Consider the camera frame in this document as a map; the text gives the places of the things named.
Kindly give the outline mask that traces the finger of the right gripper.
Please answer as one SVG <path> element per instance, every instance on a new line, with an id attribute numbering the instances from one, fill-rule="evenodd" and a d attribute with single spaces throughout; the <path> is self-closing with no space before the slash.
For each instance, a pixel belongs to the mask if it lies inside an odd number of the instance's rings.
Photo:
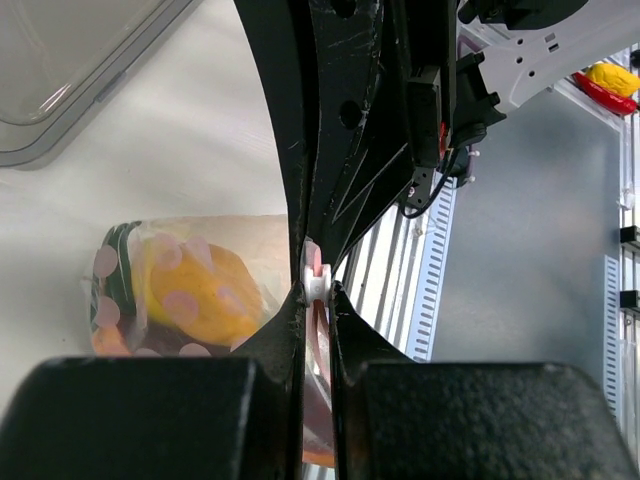
<path id="1" fill-rule="evenodd" d="M 315 43 L 306 1 L 235 3 L 272 125 L 288 215 L 290 271 L 300 278 L 315 157 Z"/>
<path id="2" fill-rule="evenodd" d="M 312 1 L 318 134 L 307 235 L 336 266 L 435 167 L 456 104 L 455 1 Z"/>

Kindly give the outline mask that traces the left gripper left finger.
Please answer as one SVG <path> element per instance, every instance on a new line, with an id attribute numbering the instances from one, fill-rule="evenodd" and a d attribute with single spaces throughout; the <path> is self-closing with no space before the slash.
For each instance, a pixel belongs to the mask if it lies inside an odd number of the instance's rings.
<path id="1" fill-rule="evenodd" d="M 67 357 L 35 367 L 1 423 L 5 479 L 297 479 L 300 284 L 221 357 Z"/>

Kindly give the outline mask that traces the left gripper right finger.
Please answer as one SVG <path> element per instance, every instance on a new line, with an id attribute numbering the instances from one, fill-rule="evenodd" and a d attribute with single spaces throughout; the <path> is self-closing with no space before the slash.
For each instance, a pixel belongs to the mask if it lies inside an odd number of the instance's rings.
<path id="1" fill-rule="evenodd" d="M 631 479 L 596 382 L 558 363 L 419 363 L 329 300 L 340 479 Z"/>

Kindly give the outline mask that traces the yellow mango toy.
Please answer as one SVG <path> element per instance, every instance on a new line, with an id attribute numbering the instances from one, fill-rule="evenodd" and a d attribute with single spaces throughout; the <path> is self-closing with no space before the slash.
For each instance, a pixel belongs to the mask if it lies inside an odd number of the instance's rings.
<path id="1" fill-rule="evenodd" d="M 134 294 L 152 321 L 225 346 L 261 326 L 262 295 L 246 265 L 202 237 L 182 243 L 168 236 L 146 240 L 135 269 Z"/>

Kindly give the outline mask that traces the clear zip top bag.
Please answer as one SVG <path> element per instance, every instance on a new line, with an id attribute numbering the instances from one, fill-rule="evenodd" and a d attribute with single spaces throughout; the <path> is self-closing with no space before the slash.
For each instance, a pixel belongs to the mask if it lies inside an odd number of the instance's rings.
<path id="1" fill-rule="evenodd" d="M 290 286 L 284 215 L 113 226 L 83 279 L 94 352 L 223 356 L 263 327 Z"/>

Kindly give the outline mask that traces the red meat slice toy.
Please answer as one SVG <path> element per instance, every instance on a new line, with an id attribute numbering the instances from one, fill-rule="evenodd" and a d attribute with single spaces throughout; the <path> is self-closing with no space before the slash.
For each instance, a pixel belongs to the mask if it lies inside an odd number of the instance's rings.
<path id="1" fill-rule="evenodd" d="M 98 327 L 91 336 L 94 352 L 103 356 L 132 356 L 139 350 L 151 350 L 160 356 L 178 356 L 187 345 L 198 345 L 209 355 L 219 357 L 231 352 L 225 345 L 195 340 L 179 329 L 151 322 L 140 329 L 133 318 L 125 317 L 115 326 Z"/>

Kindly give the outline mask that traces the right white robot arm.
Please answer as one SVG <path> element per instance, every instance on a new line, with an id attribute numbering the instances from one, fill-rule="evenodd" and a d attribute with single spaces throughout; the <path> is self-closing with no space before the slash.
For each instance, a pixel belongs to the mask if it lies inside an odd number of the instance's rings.
<path id="1" fill-rule="evenodd" d="M 240 1 L 274 132 L 290 269 L 337 265 L 444 149 L 630 45 L 635 1 Z"/>

